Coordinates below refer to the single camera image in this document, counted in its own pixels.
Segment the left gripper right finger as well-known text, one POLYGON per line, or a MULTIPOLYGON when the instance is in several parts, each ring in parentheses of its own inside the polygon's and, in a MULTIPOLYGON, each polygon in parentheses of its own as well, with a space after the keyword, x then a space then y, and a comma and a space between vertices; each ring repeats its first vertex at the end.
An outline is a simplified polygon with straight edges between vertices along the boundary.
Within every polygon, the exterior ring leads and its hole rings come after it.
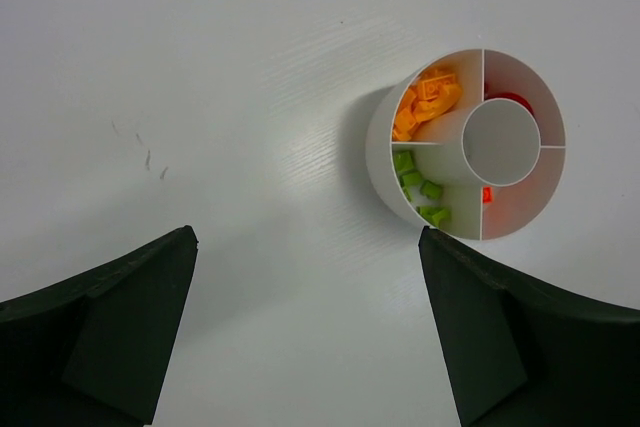
POLYGON ((639 312, 426 227, 419 253, 463 426, 636 426, 639 312))

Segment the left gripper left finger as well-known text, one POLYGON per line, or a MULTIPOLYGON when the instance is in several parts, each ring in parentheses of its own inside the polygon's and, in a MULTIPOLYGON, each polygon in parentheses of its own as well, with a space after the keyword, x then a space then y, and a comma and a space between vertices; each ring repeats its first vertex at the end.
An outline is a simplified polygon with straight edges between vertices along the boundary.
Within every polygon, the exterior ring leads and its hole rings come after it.
POLYGON ((197 253, 184 226, 3 301, 2 425, 151 425, 197 253))

